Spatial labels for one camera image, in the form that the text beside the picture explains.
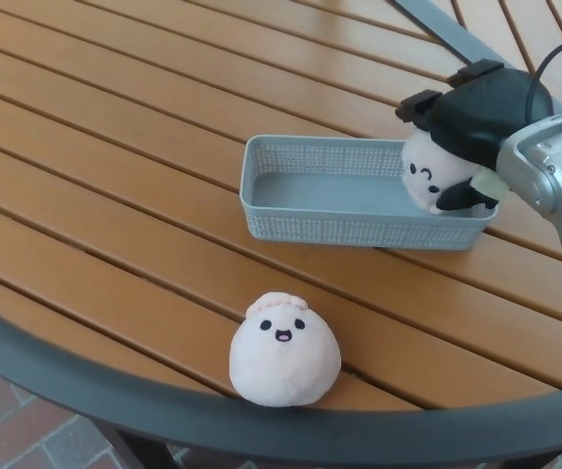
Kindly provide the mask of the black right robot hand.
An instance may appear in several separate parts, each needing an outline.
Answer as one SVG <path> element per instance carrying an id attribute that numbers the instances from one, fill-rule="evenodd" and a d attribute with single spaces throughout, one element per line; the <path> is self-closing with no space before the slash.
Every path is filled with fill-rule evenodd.
<path id="1" fill-rule="evenodd" d="M 532 75 L 481 60 L 459 69 L 451 91 L 423 90 L 403 99 L 396 116 L 414 127 L 402 148 L 403 183 L 420 208 L 434 214 L 483 205 L 495 208 L 509 187 L 497 174 L 503 142 L 554 113 L 553 100 Z"/>

